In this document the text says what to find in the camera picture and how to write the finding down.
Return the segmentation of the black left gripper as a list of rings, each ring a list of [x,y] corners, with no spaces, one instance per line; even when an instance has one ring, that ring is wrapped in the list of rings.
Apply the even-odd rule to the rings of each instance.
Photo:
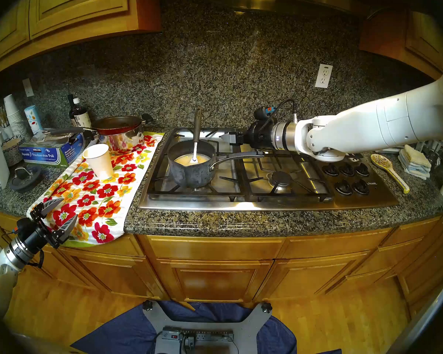
[[[63,200],[63,198],[47,200],[41,209],[33,209],[30,217],[20,219],[20,241],[24,251],[38,252],[47,244],[57,249],[67,241],[75,227],[77,215],[53,231],[50,231],[44,223],[47,214],[56,209]]]

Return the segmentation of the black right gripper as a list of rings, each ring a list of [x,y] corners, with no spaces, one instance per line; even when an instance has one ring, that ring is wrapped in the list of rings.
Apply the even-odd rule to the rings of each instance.
[[[253,149],[272,150],[272,129],[274,123],[270,121],[264,126],[266,121],[255,121],[246,132],[229,132],[221,135],[221,139],[230,145],[249,144]]]

